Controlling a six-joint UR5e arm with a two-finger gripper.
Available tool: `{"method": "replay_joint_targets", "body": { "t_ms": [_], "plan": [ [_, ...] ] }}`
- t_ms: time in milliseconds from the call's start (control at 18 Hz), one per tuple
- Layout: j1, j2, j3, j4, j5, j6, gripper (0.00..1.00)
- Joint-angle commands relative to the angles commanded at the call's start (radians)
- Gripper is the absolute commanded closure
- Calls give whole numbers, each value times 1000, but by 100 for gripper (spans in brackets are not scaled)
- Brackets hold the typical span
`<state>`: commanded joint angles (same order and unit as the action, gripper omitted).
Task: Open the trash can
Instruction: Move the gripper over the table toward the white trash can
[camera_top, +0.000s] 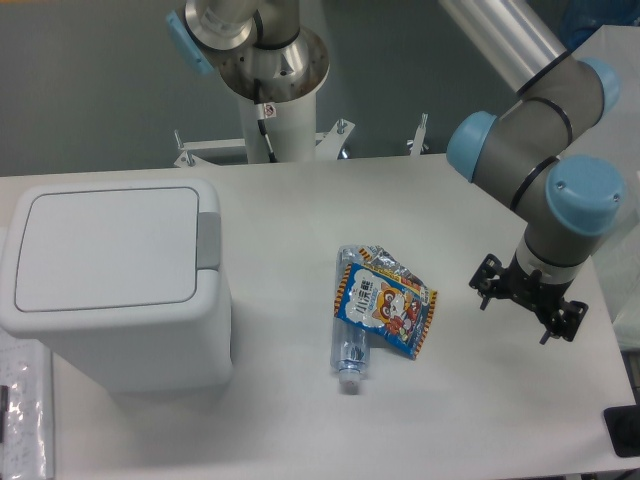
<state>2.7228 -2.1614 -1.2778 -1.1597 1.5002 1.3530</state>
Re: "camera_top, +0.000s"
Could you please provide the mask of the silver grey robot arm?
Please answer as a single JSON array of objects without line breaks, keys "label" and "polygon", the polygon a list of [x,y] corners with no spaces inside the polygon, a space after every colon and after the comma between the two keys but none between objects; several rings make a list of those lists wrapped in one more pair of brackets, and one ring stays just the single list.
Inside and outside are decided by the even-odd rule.
[{"label": "silver grey robot arm", "polygon": [[[564,295],[611,229],[624,182],[607,161],[566,149],[618,100],[615,71],[578,60],[523,1],[447,1],[444,9],[518,95],[502,116],[477,112],[453,133],[449,164],[527,226],[508,266],[484,259],[470,285],[484,301],[533,312],[547,338],[572,340],[586,304]],[[200,74],[218,71],[238,99],[252,163],[335,157],[337,134],[316,136],[325,44],[295,1],[188,1],[166,24]]]}]

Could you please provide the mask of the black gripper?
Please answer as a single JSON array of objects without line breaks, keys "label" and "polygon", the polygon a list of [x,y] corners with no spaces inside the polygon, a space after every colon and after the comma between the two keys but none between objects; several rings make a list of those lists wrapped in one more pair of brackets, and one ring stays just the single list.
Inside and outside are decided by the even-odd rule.
[{"label": "black gripper", "polygon": [[563,299],[569,282],[545,283],[539,270],[528,274],[516,259],[511,260],[502,274],[502,263],[493,254],[484,258],[469,286],[481,297],[481,310],[485,310],[492,299],[507,299],[532,311],[545,327],[540,344],[550,338],[572,342],[588,311],[584,302]]}]

